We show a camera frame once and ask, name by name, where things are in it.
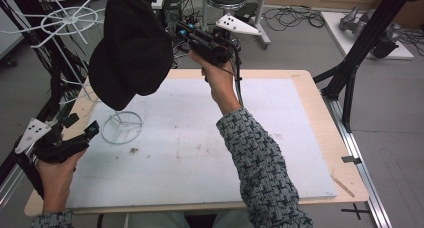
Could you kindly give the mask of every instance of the black metal pole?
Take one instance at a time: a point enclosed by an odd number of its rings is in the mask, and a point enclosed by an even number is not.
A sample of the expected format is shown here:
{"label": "black metal pole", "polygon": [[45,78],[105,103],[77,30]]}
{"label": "black metal pole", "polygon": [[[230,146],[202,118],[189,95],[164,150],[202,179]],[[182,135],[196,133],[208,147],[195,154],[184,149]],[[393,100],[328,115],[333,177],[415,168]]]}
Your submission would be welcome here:
{"label": "black metal pole", "polygon": [[327,96],[333,100],[337,100],[342,89],[349,84],[345,90],[342,119],[348,132],[351,132],[350,115],[356,72],[362,61],[371,49],[376,46],[380,37],[384,34],[385,30],[397,13],[402,9],[406,1],[407,0],[382,0],[345,59],[333,69],[314,77],[314,81],[318,83],[333,76],[328,86],[322,90],[323,96]]}

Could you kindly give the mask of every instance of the metal frame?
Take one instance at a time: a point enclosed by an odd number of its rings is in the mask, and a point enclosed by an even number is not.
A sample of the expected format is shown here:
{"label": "metal frame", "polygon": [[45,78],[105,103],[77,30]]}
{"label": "metal frame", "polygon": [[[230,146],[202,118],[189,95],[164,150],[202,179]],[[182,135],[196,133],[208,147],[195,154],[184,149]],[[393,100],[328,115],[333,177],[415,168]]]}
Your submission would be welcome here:
{"label": "metal frame", "polygon": [[381,199],[378,195],[377,189],[372,182],[371,176],[362,158],[361,152],[359,151],[359,147],[356,144],[355,138],[353,137],[353,134],[343,125],[343,109],[341,108],[340,103],[338,101],[332,101],[327,97],[323,97],[323,100],[327,105],[331,116],[333,117],[333,121],[339,130],[340,136],[342,137],[346,148],[349,151],[349,154],[355,159],[359,158],[361,160],[360,163],[356,164],[356,167],[358,168],[359,175],[361,176],[362,181],[364,182],[364,185],[370,195],[367,204],[369,205],[376,226],[379,228],[392,227],[386,210],[384,209],[383,203],[381,202]]}
{"label": "metal frame", "polygon": [[328,86],[322,90],[322,94],[331,100],[337,100],[339,93],[346,86],[342,122],[348,132],[351,132],[350,115],[356,72],[368,53],[378,45],[380,37],[406,1],[382,0],[345,59],[336,67],[314,77],[315,83],[333,77]]}

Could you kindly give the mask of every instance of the gray patterned sleeve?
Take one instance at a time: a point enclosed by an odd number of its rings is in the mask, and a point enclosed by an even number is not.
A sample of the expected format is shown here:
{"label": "gray patterned sleeve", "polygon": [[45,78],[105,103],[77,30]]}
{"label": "gray patterned sleeve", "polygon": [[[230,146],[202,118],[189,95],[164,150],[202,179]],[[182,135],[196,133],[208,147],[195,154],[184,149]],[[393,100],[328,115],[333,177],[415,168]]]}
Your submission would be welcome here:
{"label": "gray patterned sleeve", "polygon": [[31,228],[44,227],[72,228],[72,212],[49,212],[34,217]]}
{"label": "gray patterned sleeve", "polygon": [[287,174],[278,144],[244,108],[218,121],[232,154],[240,192],[255,227],[312,227],[297,207],[299,195]]}

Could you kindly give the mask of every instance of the white bracket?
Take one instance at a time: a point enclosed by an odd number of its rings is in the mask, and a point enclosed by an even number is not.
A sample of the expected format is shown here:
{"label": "white bracket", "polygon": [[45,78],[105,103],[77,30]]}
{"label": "white bracket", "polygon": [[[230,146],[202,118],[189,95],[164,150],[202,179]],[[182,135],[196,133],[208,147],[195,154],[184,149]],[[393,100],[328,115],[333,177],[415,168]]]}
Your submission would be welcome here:
{"label": "white bracket", "polygon": [[216,22],[218,27],[232,31],[234,33],[242,33],[249,35],[262,35],[262,32],[249,24],[235,18],[230,14],[224,15],[221,19]]}
{"label": "white bracket", "polygon": [[43,137],[52,128],[47,124],[32,118],[25,130],[24,135],[19,141],[18,146],[15,148],[15,153],[20,154],[34,144],[37,140]]}
{"label": "white bracket", "polygon": [[156,0],[156,2],[152,2],[152,9],[153,10],[160,10],[162,9],[164,0]]}

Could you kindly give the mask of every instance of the white board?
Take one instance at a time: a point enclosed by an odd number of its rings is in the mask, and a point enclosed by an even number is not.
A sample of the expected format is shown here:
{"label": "white board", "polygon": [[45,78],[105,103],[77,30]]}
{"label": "white board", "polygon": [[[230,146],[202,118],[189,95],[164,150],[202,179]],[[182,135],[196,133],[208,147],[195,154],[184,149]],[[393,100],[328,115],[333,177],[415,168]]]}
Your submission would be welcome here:
{"label": "white board", "polygon": [[[292,81],[243,79],[242,95],[280,145],[300,197],[336,196]],[[75,172],[69,208],[241,201],[236,168],[215,126],[221,114],[205,81],[167,79],[125,111],[143,118],[141,134],[124,145],[100,135],[91,141]],[[103,125],[113,114],[100,103],[91,120]]]}
{"label": "white board", "polygon": [[[346,30],[342,31],[339,28],[340,19],[346,16],[347,13],[338,13],[338,12],[321,12],[324,17],[327,27],[330,29],[332,36],[337,42],[340,50],[346,56],[352,49],[353,44],[355,43],[357,36],[352,34],[351,31]],[[409,52],[405,46],[402,45],[399,41],[396,42],[396,45],[399,47],[394,49],[388,56],[383,59],[393,59],[393,60],[411,60],[414,56]],[[373,55],[368,54],[367,58],[375,58]]]}

